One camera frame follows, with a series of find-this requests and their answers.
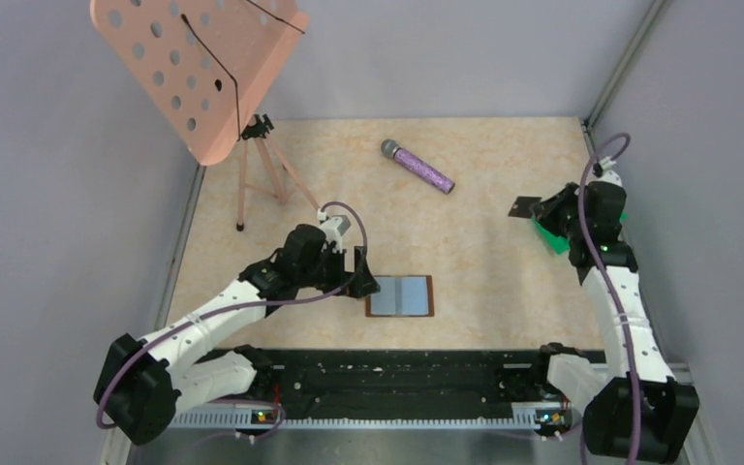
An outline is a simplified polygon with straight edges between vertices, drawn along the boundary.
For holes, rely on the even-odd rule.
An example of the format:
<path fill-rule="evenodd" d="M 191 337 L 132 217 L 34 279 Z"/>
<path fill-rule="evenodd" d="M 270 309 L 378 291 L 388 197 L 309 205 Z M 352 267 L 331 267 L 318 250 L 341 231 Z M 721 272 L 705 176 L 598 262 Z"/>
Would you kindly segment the brown leather card holder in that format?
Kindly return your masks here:
<path fill-rule="evenodd" d="M 431 318 L 435 315 L 430 275 L 378 275 L 380 290 L 365 300 L 367 318 Z"/>

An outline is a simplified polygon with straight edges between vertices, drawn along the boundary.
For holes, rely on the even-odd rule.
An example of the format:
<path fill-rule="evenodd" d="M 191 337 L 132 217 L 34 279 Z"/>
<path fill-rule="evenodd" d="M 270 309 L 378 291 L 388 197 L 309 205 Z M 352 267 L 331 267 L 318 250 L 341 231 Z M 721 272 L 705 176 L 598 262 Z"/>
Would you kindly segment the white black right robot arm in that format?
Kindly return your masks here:
<path fill-rule="evenodd" d="M 694 387 L 677 381 L 657 347 L 639 295 L 635 253 L 620 236 L 626 197 L 619 185 L 592 181 L 533 200 L 533 221 L 569 243 L 570 264 L 595 305 L 606 372 L 575 349 L 552 344 L 546 362 L 529 373 L 529 385 L 542 399 L 562 392 L 571 400 L 590 452 L 670 464 L 683 449 L 699 399 Z"/>

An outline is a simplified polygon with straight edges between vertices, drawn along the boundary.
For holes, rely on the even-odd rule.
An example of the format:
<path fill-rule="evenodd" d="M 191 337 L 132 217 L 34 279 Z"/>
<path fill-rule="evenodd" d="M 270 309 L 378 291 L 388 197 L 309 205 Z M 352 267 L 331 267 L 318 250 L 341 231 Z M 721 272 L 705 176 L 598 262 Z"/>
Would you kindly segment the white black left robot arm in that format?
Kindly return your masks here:
<path fill-rule="evenodd" d="M 245 353 L 231 350 L 206 360 L 238 330 L 283 306 L 303 305 L 302 289 L 317 300 L 334 295 L 361 299 L 380 286 L 366 263 L 367 246 L 355 248 L 355 267 L 345 267 L 346 215 L 319 215 L 316 226 L 296 226 L 282 247 L 248 265 L 207 303 L 173 324 L 140 337 L 115 339 L 94 390 L 96 423 L 118 429 L 135 446 L 160 436 L 179 414 L 212 400 L 243 394 L 260 400 L 270 392 L 271 374 Z"/>

